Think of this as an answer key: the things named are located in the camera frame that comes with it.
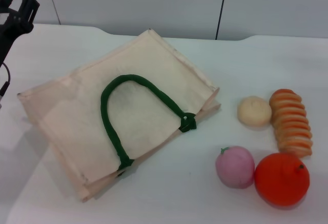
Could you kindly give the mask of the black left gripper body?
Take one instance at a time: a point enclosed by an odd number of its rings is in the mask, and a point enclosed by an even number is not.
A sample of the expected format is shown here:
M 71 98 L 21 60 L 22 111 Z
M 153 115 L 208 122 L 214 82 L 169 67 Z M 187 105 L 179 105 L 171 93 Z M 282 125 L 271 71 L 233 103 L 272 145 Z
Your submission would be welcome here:
M 30 33 L 33 28 L 34 10 L 24 9 L 22 12 L 9 8 L 1 8 L 1 14 L 8 13 L 1 25 L 1 64 L 7 57 L 14 41 L 23 34 Z

